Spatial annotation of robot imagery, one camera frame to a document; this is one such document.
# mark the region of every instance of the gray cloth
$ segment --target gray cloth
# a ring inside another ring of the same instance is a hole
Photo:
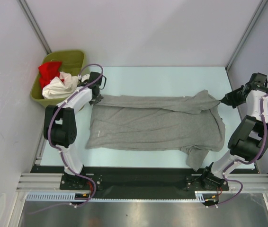
[[[187,165],[197,170],[209,150],[223,148],[219,103],[207,90],[194,97],[104,96],[93,107],[86,148],[178,149],[188,154]]]

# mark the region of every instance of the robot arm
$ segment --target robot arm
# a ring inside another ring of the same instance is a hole
[[[267,76],[254,73],[245,86],[226,94],[222,99],[222,103],[231,105],[233,108],[247,103],[248,115],[231,136],[228,143],[229,151],[221,159],[205,168],[201,176],[203,188],[221,187],[230,172],[242,163],[256,158],[264,137],[261,115],[264,115],[267,137],[264,149],[258,159],[263,156],[268,148],[268,96],[263,98],[266,94],[268,94]],[[261,113],[260,102],[262,99],[263,112]]]
[[[55,121],[53,122],[51,129],[51,142],[52,144],[59,147],[64,153],[64,157],[69,167],[76,173],[80,173],[83,165],[78,158],[78,151],[74,144],[77,136],[76,113],[86,104],[95,105],[100,102],[103,97],[100,94],[100,86],[102,83],[102,76],[96,83],[80,91],[85,85],[95,81],[100,76],[97,72],[91,72],[88,80],[79,84],[79,87],[73,92],[74,97],[67,102],[63,108],[59,111]],[[51,119],[56,110],[66,102],[59,103],[58,105],[49,105],[45,109],[45,123],[44,123],[44,138],[48,139],[48,130]],[[74,175],[68,169],[65,172],[69,175]]]

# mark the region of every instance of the white cloth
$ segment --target white cloth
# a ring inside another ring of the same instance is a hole
[[[70,73],[60,72],[59,78],[55,77],[50,84],[44,87],[43,97],[45,99],[66,98],[72,94],[78,84],[78,77],[73,77]]]

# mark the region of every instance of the wire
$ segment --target wire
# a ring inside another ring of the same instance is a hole
[[[185,181],[186,183],[192,183],[192,182],[194,182],[195,180],[197,180],[197,179],[199,179],[201,177],[201,175],[200,176],[198,176],[198,177],[196,177],[194,180],[192,180],[192,181]]]
[[[58,146],[55,146],[52,141],[51,141],[51,129],[52,129],[52,126],[53,126],[53,123],[55,121],[55,118],[56,116],[58,115],[59,111],[69,102],[71,101],[78,93],[80,93],[81,91],[83,91],[84,89],[86,89],[87,87],[89,87],[90,85],[96,83],[102,76],[103,76],[103,72],[104,72],[104,69],[102,68],[101,65],[99,64],[89,64],[89,65],[86,65],[85,67],[83,67],[81,70],[80,70],[80,73],[79,75],[81,75],[81,73],[89,66],[98,66],[100,67],[101,69],[101,73],[100,75],[94,80],[92,81],[91,83],[88,83],[87,85],[85,85],[84,87],[82,87],[81,89],[78,90],[78,92],[74,92],[70,97],[68,97],[66,99],[66,102],[64,102],[63,104],[61,104],[57,110],[55,111],[55,113],[53,114],[53,117],[50,121],[50,124],[49,124],[49,129],[48,129],[48,141],[49,141],[49,144],[52,148],[55,148],[57,150],[59,150],[59,153],[60,153],[60,156],[62,158],[62,161],[63,161],[63,164],[65,166],[65,169],[68,169],[71,173],[73,173],[74,175],[78,176],[78,177],[81,177],[81,178],[84,178],[86,180],[89,180],[90,182],[92,182],[93,186],[94,186],[94,190],[91,194],[91,196],[89,198],[87,198],[82,204],[80,205],[73,205],[74,208],[77,208],[77,207],[82,207],[84,204],[86,204],[90,199],[93,198],[93,196],[95,195],[95,192],[96,192],[96,184],[95,182],[93,181],[93,179],[87,177],[87,176],[83,176],[83,175],[80,175],[78,173],[76,173],[74,170],[72,170],[69,166],[68,166],[68,163],[66,162],[65,158],[64,158],[64,155],[63,155],[63,150],[58,147]],[[47,210],[47,209],[50,209],[50,208],[53,208],[53,207],[57,207],[57,206],[61,206],[61,205],[72,205],[71,203],[67,203],[67,202],[64,202],[64,203],[58,203],[58,204],[54,204],[52,206],[49,206],[49,207],[46,207],[46,208],[43,208],[43,209],[40,209],[40,210],[37,210],[37,211],[34,211],[34,212],[30,212],[29,214],[36,214],[36,213],[39,213],[41,211],[44,211],[44,210]]]
[[[262,97],[262,99],[261,99],[261,102],[260,102],[260,112],[261,112],[261,113],[263,113],[263,110],[264,110],[264,108],[263,108],[263,103],[264,103],[264,98],[265,98],[265,97],[268,97],[268,94],[264,95],[264,96]],[[263,137],[262,137],[262,143],[261,143],[261,146],[260,146],[260,149],[259,149],[258,154],[257,154],[257,155],[256,155],[250,162],[245,162],[245,161],[242,161],[242,160],[239,160],[239,159],[235,160],[235,162],[241,162],[241,163],[243,163],[243,164],[245,164],[245,165],[249,165],[249,164],[254,163],[254,162],[260,157],[260,155],[262,154],[262,151],[263,151],[263,149],[264,149],[264,147],[265,147],[266,140],[267,140],[267,123],[266,123],[266,120],[265,120],[265,116],[264,116],[263,114],[261,115],[261,120],[262,120],[262,123],[263,123]],[[240,184],[240,189],[239,189],[239,191],[238,191],[233,197],[231,197],[231,198],[229,198],[228,200],[225,200],[225,201],[223,201],[223,202],[220,202],[218,205],[225,204],[225,203],[227,203],[227,202],[229,202],[229,201],[235,199],[235,198],[242,192],[242,190],[243,190],[243,184],[242,184],[242,182],[240,182],[240,181],[238,181],[238,180],[230,180],[230,179],[227,179],[227,178],[225,177],[225,173],[226,173],[226,171],[228,171],[228,169],[231,168],[233,165],[234,165],[234,163],[230,163],[230,164],[223,170],[223,178],[224,178],[224,180],[227,181],[227,182],[236,182],[236,183],[239,183],[239,184]]]
[[[220,196],[223,193],[223,189],[222,188],[217,188],[217,190],[220,189],[220,193],[217,193],[217,196]]]

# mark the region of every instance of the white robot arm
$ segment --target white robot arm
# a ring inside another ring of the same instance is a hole
[[[44,138],[48,139],[50,122],[57,109],[61,108],[52,124],[50,132],[51,143],[59,148],[59,152],[63,152],[68,167],[77,174],[81,172],[83,164],[79,159],[78,151],[74,144],[77,135],[75,115],[85,104],[95,105],[102,100],[103,97],[99,88],[102,78],[105,77],[100,73],[91,72],[89,79],[76,88],[70,96],[71,98],[67,98],[58,105],[49,105],[45,110]],[[65,168],[65,172],[69,175],[74,175],[69,168]]]

